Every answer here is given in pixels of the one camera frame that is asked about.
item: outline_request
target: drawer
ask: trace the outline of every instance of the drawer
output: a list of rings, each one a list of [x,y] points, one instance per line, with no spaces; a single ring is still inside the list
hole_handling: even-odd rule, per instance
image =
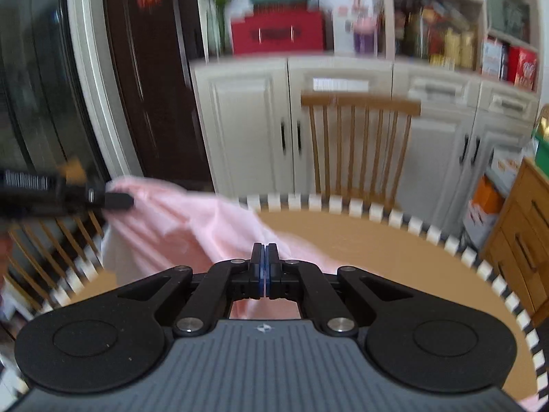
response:
[[[394,65],[394,96],[476,108],[479,90],[480,79],[474,75],[429,65]]]
[[[547,299],[549,291],[546,289],[549,286],[547,253],[518,204],[511,205],[501,230],[521,270],[534,308],[537,309]]]
[[[290,91],[328,91],[391,95],[393,64],[356,57],[289,57]]]
[[[549,186],[526,166],[514,197],[545,250],[549,252]]]
[[[534,124],[539,99],[532,93],[504,83],[483,81],[480,85],[479,108]]]
[[[534,305],[526,287],[526,282],[522,277],[521,270],[518,268],[511,247],[502,232],[498,232],[493,239],[486,260],[492,263],[494,271],[503,277],[510,289],[517,294],[528,314],[533,315]]]

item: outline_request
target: red gift box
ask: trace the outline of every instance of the red gift box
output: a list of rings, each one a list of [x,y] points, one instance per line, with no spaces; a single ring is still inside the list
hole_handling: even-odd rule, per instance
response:
[[[537,54],[528,49],[512,46],[509,48],[507,81],[516,87],[534,89],[537,71]]]
[[[232,20],[233,53],[324,51],[321,11],[257,13]]]

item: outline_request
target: dark brown door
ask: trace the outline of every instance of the dark brown door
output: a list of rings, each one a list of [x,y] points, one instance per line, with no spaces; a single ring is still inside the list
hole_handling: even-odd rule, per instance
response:
[[[208,189],[210,171],[188,72],[188,61],[204,56],[197,0],[104,2],[119,92],[143,173]]]

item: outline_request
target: round black joint cover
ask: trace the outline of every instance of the round black joint cover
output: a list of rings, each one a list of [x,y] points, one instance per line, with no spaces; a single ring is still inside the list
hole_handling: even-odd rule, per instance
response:
[[[391,302],[368,330],[370,357],[397,381],[430,392],[501,387],[517,353],[512,332],[484,312],[432,299]]]
[[[138,379],[165,346],[162,328],[140,304],[91,299],[35,318],[16,340],[21,372],[35,385],[72,394],[103,392]]]

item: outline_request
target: wooden dresser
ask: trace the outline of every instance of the wooden dresser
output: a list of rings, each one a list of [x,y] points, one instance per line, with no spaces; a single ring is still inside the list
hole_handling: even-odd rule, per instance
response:
[[[535,325],[549,316],[549,179],[525,159],[484,248]]]

